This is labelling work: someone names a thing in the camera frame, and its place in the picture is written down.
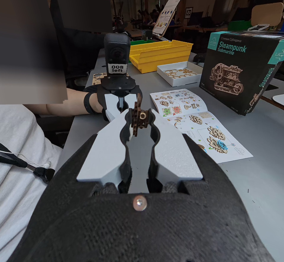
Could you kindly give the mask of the plywood parts sheet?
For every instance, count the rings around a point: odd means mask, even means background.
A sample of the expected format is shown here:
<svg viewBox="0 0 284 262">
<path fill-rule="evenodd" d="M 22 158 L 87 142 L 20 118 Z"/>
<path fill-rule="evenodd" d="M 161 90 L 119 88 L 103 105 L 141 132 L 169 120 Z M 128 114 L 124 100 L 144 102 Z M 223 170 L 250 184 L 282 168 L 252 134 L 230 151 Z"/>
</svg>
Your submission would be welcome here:
<svg viewBox="0 0 284 262">
<path fill-rule="evenodd" d="M 103 78 L 110 77 L 111 81 L 108 81 L 109 84 L 114 85 L 116 87 L 122 87 L 125 85 L 125 83 L 129 80 L 130 77 L 128 73 L 122 74 L 122 73 L 114 73 L 114 74 L 108 74 L 107 72 L 103 73 L 94 73 L 92 85 L 101 84 L 101 80 Z"/>
</svg>

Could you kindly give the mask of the black wristband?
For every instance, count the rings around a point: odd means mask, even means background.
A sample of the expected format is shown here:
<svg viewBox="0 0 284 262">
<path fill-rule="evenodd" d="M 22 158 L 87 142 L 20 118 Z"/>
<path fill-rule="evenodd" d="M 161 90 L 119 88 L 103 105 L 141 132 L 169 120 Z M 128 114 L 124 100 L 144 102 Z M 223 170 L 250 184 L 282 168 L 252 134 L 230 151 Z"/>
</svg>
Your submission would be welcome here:
<svg viewBox="0 0 284 262">
<path fill-rule="evenodd" d="M 92 109 L 91 105 L 90 105 L 90 102 L 89 102 L 89 99 L 91 97 L 91 95 L 93 95 L 94 93 L 93 92 L 89 92 L 86 94 L 86 96 L 84 97 L 84 100 L 83 100 L 83 104 L 84 104 L 84 107 L 86 109 L 86 111 L 89 113 L 89 114 L 98 114 L 98 112 L 96 112 L 95 110 Z"/>
</svg>

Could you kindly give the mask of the beige rounded board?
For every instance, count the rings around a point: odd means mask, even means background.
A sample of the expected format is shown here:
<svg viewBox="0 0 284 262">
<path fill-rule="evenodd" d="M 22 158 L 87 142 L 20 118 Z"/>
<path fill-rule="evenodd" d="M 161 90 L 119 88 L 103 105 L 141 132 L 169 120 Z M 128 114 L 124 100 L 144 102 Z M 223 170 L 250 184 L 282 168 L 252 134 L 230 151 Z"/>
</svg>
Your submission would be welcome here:
<svg viewBox="0 0 284 262">
<path fill-rule="evenodd" d="M 270 26 L 277 26 L 282 19 L 283 7 L 282 2 L 254 6 L 251 13 L 251 25 L 269 24 Z"/>
</svg>

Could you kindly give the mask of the white sheet on clipboard stand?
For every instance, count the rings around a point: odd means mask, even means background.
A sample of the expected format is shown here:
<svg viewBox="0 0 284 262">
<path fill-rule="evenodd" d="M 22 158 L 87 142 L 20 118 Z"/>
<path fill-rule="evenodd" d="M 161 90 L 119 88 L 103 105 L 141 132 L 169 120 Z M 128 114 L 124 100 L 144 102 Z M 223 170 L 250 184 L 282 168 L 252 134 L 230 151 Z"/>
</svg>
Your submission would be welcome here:
<svg viewBox="0 0 284 262">
<path fill-rule="evenodd" d="M 164 36 L 169 24 L 176 12 L 176 7 L 180 0 L 168 0 L 164 9 L 161 11 L 158 20 L 152 30 L 153 36 L 161 38 Z"/>
</svg>

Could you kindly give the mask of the wooden gear assembly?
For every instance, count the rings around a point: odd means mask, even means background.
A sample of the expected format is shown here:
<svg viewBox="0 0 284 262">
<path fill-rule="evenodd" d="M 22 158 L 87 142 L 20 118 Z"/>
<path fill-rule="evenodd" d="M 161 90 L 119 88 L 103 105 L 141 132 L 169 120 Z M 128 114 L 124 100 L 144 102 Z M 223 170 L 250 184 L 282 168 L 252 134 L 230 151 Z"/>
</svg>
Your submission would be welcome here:
<svg viewBox="0 0 284 262">
<path fill-rule="evenodd" d="M 137 137 L 138 129 L 147 128 L 149 124 L 149 112 L 148 110 L 141 109 L 142 95 L 137 94 L 137 101 L 134 103 L 134 109 L 132 109 L 132 123 L 133 136 Z"/>
</svg>

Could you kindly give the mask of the black model kit box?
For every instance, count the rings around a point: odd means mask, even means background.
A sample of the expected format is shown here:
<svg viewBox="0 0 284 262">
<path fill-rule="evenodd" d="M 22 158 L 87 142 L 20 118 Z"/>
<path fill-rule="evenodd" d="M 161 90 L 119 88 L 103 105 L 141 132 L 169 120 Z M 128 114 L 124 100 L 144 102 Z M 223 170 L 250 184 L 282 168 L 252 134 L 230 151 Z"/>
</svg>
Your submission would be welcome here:
<svg viewBox="0 0 284 262">
<path fill-rule="evenodd" d="M 283 60 L 283 34 L 213 32 L 199 87 L 238 115 L 246 116 Z"/>
</svg>

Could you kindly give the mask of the green plastic storage bin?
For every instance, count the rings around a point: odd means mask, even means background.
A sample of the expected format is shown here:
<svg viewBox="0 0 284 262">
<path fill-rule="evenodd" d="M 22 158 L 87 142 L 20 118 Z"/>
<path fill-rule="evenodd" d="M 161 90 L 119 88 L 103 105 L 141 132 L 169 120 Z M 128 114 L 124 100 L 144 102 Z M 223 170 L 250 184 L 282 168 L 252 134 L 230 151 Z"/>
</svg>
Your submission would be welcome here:
<svg viewBox="0 0 284 262">
<path fill-rule="evenodd" d="M 148 44 L 148 43 L 154 43 L 154 40 L 135 40 L 135 41 L 131 41 L 130 44 L 131 46 L 133 45 L 140 45 L 140 44 Z"/>
<path fill-rule="evenodd" d="M 228 24 L 227 30 L 228 31 L 246 31 L 247 29 L 251 28 L 251 22 L 245 20 L 239 21 L 231 21 Z"/>
</svg>

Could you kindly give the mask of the printed instruction booklet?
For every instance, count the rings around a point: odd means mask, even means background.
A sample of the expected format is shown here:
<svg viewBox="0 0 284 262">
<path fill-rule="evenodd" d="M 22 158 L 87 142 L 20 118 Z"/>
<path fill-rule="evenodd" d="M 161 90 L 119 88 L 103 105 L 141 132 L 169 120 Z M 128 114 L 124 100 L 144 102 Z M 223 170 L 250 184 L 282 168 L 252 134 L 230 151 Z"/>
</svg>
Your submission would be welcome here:
<svg viewBox="0 0 284 262">
<path fill-rule="evenodd" d="M 178 89 L 151 93 L 150 96 L 158 113 L 187 134 L 217 164 L 253 157 L 195 93 Z"/>
</svg>

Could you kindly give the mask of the person's left hand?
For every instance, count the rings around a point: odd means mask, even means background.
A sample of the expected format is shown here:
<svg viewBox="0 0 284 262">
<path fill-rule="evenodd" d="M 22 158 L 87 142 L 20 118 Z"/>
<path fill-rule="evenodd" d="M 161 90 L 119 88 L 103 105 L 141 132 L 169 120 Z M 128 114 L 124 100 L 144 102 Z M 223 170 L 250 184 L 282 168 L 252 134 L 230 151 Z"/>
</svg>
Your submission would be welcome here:
<svg viewBox="0 0 284 262">
<path fill-rule="evenodd" d="M 98 102 L 97 94 L 93 93 L 89 97 L 89 105 L 92 109 L 92 111 L 96 113 L 102 113 L 103 107 L 101 104 Z"/>
</svg>

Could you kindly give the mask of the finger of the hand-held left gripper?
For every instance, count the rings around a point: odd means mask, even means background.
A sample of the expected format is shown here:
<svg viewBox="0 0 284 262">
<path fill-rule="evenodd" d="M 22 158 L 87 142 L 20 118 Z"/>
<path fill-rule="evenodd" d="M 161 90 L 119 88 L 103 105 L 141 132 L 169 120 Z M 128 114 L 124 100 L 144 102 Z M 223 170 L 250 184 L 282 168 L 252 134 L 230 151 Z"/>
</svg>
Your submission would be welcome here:
<svg viewBox="0 0 284 262">
<path fill-rule="evenodd" d="M 137 102 L 137 94 L 128 94 L 123 97 L 123 108 L 122 110 L 126 110 L 128 108 L 134 109 L 135 103 Z"/>
<path fill-rule="evenodd" d="M 106 109 L 105 114 L 109 121 L 113 121 L 121 114 L 120 98 L 114 94 L 105 94 Z"/>
</svg>

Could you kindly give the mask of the operator in white shirt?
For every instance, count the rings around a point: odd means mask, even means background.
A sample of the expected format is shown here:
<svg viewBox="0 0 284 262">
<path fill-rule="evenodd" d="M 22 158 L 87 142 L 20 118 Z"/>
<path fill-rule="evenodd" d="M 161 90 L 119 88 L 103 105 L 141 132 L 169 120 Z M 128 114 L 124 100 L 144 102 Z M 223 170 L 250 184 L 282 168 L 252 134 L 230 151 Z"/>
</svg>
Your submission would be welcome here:
<svg viewBox="0 0 284 262">
<path fill-rule="evenodd" d="M 11 152 L 21 153 L 55 169 L 62 148 L 52 144 L 37 124 L 35 115 L 22 104 L 0 105 L 0 142 Z M 0 167 L 0 260 L 7 261 L 19 244 L 46 184 L 25 168 Z"/>
</svg>

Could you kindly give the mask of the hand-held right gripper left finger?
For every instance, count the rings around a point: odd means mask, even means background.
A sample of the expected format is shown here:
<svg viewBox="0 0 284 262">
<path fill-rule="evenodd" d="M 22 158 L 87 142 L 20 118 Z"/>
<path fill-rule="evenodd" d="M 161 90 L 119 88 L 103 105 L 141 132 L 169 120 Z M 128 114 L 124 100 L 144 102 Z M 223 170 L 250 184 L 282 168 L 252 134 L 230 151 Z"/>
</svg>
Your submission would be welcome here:
<svg viewBox="0 0 284 262">
<path fill-rule="evenodd" d="M 79 182 L 127 182 L 131 164 L 127 142 L 131 138 L 131 109 L 101 129 L 77 175 Z"/>
</svg>

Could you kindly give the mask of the person's left forearm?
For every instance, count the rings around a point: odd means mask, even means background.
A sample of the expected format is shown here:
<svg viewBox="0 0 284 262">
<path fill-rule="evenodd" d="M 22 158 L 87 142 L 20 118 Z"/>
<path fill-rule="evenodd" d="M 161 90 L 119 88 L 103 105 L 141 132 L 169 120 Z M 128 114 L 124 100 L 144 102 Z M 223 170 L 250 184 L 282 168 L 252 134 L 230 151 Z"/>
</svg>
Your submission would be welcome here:
<svg viewBox="0 0 284 262">
<path fill-rule="evenodd" d="M 86 92 L 67 89 L 67 100 L 62 104 L 25 104 L 34 114 L 69 117 L 88 114 L 84 106 Z"/>
</svg>

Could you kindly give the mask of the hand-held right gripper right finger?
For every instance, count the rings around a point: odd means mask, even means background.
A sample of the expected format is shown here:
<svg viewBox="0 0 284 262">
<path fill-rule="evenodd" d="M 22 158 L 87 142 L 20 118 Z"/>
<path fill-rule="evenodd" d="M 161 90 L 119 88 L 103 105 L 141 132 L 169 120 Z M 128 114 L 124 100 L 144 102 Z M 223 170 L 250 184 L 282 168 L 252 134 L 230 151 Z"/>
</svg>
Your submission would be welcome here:
<svg viewBox="0 0 284 262">
<path fill-rule="evenodd" d="M 150 109 L 151 139 L 150 178 L 161 183 L 202 180 L 203 175 L 179 129 Z"/>
</svg>

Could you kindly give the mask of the white cardboard tray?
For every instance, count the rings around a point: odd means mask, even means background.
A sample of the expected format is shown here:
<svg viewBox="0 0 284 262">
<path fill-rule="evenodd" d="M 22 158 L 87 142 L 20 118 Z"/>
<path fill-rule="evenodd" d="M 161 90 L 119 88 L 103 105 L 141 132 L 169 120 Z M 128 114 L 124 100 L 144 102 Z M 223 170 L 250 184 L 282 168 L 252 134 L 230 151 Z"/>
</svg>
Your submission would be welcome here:
<svg viewBox="0 0 284 262">
<path fill-rule="evenodd" d="M 172 87 L 199 83 L 203 68 L 191 62 L 178 62 L 157 66 L 157 73 Z"/>
</svg>

